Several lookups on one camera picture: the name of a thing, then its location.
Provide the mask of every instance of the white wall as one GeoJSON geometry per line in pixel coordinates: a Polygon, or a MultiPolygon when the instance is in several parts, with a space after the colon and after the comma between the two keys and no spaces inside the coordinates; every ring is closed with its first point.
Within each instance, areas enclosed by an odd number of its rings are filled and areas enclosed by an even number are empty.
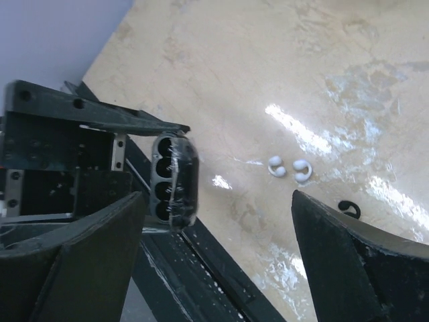
{"type": "Polygon", "coordinates": [[[0,0],[0,111],[15,79],[78,84],[133,0],[0,0]]]}

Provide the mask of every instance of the black metal frame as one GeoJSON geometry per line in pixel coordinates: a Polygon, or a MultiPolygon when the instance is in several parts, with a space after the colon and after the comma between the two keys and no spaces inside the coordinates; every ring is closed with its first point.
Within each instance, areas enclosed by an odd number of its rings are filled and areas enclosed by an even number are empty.
{"type": "MultiPolygon", "coordinates": [[[[84,83],[76,93],[98,101],[84,83]]],[[[125,159],[147,201],[151,162],[129,138],[125,159]]],[[[144,235],[133,279],[158,322],[285,321],[199,219],[182,233],[144,235]]]]}

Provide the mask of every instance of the beige tile floor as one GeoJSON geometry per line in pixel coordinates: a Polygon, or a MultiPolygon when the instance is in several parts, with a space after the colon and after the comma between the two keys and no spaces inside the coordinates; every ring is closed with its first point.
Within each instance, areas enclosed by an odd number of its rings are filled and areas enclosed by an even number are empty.
{"type": "Polygon", "coordinates": [[[315,321],[293,190],[429,244],[428,14],[426,0],[137,0],[85,81],[191,126],[199,217],[288,321],[315,321]]]}

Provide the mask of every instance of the white earphone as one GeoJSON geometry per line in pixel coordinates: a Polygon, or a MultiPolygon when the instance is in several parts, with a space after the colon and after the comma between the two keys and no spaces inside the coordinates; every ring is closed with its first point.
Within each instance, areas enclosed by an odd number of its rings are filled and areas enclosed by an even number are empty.
{"type": "Polygon", "coordinates": [[[282,158],[279,156],[273,156],[268,160],[268,171],[277,178],[285,176],[287,172],[284,166],[280,166],[280,164],[282,164],[282,158]]]}
{"type": "Polygon", "coordinates": [[[305,169],[305,168],[308,169],[308,172],[306,174],[304,174],[304,173],[296,173],[295,174],[295,180],[297,182],[303,183],[311,177],[313,169],[311,167],[311,164],[307,160],[304,160],[304,159],[296,160],[292,164],[292,166],[294,167],[295,171],[303,171],[303,169],[305,169]]]}

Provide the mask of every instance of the metal bracket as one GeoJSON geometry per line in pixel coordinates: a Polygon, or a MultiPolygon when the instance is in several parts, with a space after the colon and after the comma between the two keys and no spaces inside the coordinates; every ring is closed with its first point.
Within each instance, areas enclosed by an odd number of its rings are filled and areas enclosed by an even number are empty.
{"type": "Polygon", "coordinates": [[[6,172],[5,214],[2,217],[17,217],[21,213],[21,196],[24,170],[9,169],[6,172]]]}
{"type": "Polygon", "coordinates": [[[112,171],[123,171],[123,163],[125,161],[125,142],[127,141],[127,134],[116,133],[113,140],[112,147],[112,171]]]}

